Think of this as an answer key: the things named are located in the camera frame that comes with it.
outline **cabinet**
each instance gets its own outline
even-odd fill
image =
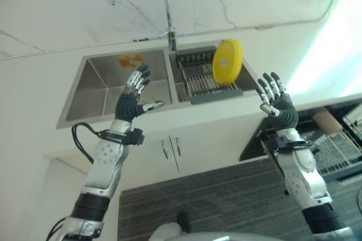
[[[171,131],[172,148],[180,175],[238,164],[241,152],[261,119],[262,116],[251,115]]]
[[[263,117],[255,114],[145,133],[143,145],[130,146],[120,185],[130,189],[236,165]],[[80,153],[61,159],[83,171],[91,166]]]

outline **robot finger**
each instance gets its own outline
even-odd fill
[[[260,90],[260,88],[258,86],[256,86],[256,92],[259,94],[261,101],[263,104],[269,104],[269,99],[266,96],[266,94]]]
[[[261,79],[258,79],[258,83],[264,88],[264,91],[269,99],[269,102],[272,103],[274,101],[274,95],[270,87]]]
[[[146,85],[149,84],[149,80],[144,80],[143,83],[139,86],[139,88],[137,89],[137,94],[141,95],[141,92],[143,91],[143,89],[146,87]]]
[[[280,111],[270,104],[262,104],[260,105],[260,109],[272,117],[277,117],[280,115]]]
[[[143,114],[143,113],[146,113],[148,111],[160,108],[163,105],[165,105],[165,103],[163,101],[150,102],[148,104],[137,105],[137,111],[139,111],[140,114]]]
[[[142,77],[142,75],[147,71],[148,69],[148,66],[147,65],[143,65],[143,66],[140,66],[137,70],[135,70],[131,76],[128,78],[127,82],[126,82],[126,86],[127,87],[134,87],[140,77]]]
[[[135,90],[138,91],[138,89],[144,84],[144,81],[148,80],[148,76],[151,74],[151,72],[146,71],[141,74],[141,76],[138,77],[138,79],[135,81]]]
[[[281,93],[279,91],[279,87],[277,86],[277,83],[273,80],[272,77],[270,77],[268,74],[264,73],[262,75],[264,77],[264,79],[269,83],[271,90],[274,93],[274,97],[275,99],[279,98]]]
[[[282,94],[286,94],[285,85],[284,85],[283,81],[281,80],[281,78],[279,78],[279,76],[275,72],[272,72],[271,76],[277,82],[277,85],[278,85],[278,88],[279,88],[280,92]]]

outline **orange sticker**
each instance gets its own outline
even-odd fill
[[[140,53],[120,55],[117,57],[117,61],[123,68],[138,67],[144,64]]]

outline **sticker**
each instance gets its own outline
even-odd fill
[[[139,67],[144,64],[140,53],[120,55],[117,61],[122,68]]]
[[[226,60],[226,59],[224,59],[224,58],[221,59],[221,66],[222,66],[222,67],[226,67],[226,66],[227,66],[227,60]]]

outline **marble wall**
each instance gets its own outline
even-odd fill
[[[167,28],[163,0],[0,0],[0,58],[135,38]],[[179,36],[314,19],[328,0],[171,0]]]

